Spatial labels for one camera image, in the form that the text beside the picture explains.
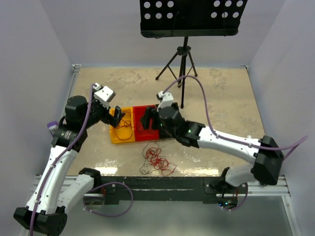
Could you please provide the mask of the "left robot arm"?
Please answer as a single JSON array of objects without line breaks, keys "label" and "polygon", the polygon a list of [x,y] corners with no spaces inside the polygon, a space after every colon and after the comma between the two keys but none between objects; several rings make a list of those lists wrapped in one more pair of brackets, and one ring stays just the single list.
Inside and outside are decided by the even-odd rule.
[{"label": "left robot arm", "polygon": [[68,169],[87,138],[87,129],[102,121],[117,127],[124,114],[116,107],[110,114],[113,95],[91,95],[89,100],[77,95],[68,99],[65,115],[53,135],[50,156],[40,182],[25,207],[18,207],[14,219],[30,235],[41,233],[58,236],[64,230],[67,215],[85,193],[98,192],[102,187],[100,172],[84,168],[75,182],[61,192]]}]

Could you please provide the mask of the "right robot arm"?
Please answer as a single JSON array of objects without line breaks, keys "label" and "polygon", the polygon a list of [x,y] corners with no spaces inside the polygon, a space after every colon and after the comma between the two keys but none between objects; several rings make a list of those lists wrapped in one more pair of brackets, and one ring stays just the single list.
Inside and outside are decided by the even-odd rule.
[{"label": "right robot arm", "polygon": [[223,171],[218,185],[224,193],[255,180],[267,185],[278,183],[284,155],[269,136],[252,139],[212,131],[202,123],[185,120],[175,105],[146,107],[140,121],[144,129],[162,131],[184,146],[212,149],[246,161],[243,166]]}]

